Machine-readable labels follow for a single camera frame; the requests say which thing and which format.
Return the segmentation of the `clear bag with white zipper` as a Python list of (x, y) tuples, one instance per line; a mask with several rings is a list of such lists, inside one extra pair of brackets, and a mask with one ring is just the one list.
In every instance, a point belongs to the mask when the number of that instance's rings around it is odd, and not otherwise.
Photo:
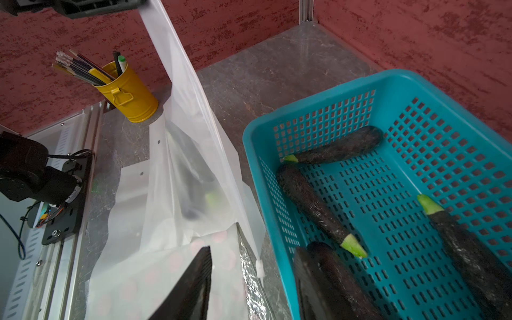
[(251, 259), (251, 249), (246, 244), (245, 236), (238, 223), (237, 237), (239, 256), (243, 275), (244, 301), (248, 310), (248, 319), (275, 319), (263, 283), (257, 277), (256, 262)]

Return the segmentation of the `left corner aluminium post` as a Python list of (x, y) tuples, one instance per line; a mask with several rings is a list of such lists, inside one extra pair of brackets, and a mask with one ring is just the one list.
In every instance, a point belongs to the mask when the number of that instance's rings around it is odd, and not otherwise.
[(299, 24), (313, 21), (314, 0), (299, 0)]

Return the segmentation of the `teal plastic basket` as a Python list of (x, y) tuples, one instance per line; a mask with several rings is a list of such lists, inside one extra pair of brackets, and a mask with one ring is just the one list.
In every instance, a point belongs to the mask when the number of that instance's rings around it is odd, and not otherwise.
[(253, 120), (243, 144), (289, 309), (299, 318), (296, 247), (330, 243), (284, 196), (285, 156), (360, 127), (382, 130), (371, 153), (301, 172), (365, 248), (337, 254), (387, 319), (482, 319), (417, 201), (428, 195), (511, 267), (511, 144), (416, 73), (388, 70)]

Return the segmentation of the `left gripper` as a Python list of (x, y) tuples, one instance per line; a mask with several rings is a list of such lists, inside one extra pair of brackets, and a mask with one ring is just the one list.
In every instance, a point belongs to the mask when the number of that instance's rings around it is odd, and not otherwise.
[(145, 0), (1, 0), (1, 11), (12, 16), (52, 8), (70, 19), (93, 17), (137, 9)]

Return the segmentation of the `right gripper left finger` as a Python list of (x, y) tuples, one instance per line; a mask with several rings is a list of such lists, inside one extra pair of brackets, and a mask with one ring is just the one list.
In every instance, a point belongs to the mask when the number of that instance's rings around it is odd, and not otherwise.
[(149, 319), (206, 319), (211, 273), (210, 246), (202, 247), (170, 294)]

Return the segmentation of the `aluminium front rail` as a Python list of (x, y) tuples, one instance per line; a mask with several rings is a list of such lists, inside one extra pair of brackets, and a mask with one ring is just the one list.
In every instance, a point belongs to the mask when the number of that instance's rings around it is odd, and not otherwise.
[(1, 318), (66, 319), (76, 279), (81, 224), (92, 184), (102, 101), (29, 135), (52, 156), (47, 165), (75, 176), (72, 203), (1, 196)]

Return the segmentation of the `pink dotted zip-top bag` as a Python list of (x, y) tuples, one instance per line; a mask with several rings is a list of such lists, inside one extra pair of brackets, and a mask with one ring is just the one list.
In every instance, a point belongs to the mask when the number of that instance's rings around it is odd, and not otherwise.
[(177, 284), (193, 258), (210, 247), (213, 260), (208, 319), (248, 319), (237, 226), (156, 252), (107, 245), (89, 280), (86, 319), (147, 319)]

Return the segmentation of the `clear zip-top bag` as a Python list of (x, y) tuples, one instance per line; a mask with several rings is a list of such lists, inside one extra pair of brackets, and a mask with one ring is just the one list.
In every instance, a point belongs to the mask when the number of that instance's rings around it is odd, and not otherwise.
[[(265, 235), (239, 156), (161, 1), (141, 18), (171, 80), (157, 119), (103, 123), (85, 226), (98, 260), (86, 319), (148, 319), (203, 247), (213, 260), (208, 319), (270, 319), (248, 246)], [(240, 231), (249, 233), (248, 246)]]

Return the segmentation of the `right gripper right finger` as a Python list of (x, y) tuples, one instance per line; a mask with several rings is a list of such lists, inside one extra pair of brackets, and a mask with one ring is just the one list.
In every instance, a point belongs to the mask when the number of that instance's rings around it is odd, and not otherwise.
[(340, 312), (325, 276), (306, 249), (297, 247), (293, 258), (300, 319), (339, 319)]

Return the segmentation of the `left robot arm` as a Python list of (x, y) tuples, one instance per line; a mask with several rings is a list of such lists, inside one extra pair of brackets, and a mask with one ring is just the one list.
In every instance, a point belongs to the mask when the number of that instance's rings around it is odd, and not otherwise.
[[(62, 16), (78, 19), (137, 9), (144, 4), (145, 1), (2, 1), (1, 11), (17, 16), (51, 7)], [(114, 80), (79, 53), (59, 52), (52, 66), (96, 87)], [(81, 182), (48, 167), (50, 157), (47, 148), (36, 141), (1, 133), (1, 193), (17, 202), (30, 197), (53, 204), (69, 203), (69, 197), (75, 198), (73, 189), (79, 189)]]

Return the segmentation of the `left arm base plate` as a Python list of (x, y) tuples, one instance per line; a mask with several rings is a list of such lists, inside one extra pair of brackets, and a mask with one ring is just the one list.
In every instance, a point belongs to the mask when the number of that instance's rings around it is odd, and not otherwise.
[(43, 231), (41, 244), (57, 243), (81, 227), (93, 152), (83, 149), (68, 155), (60, 170), (49, 167), (51, 179), (41, 190), (43, 200), (28, 211), (27, 225)]

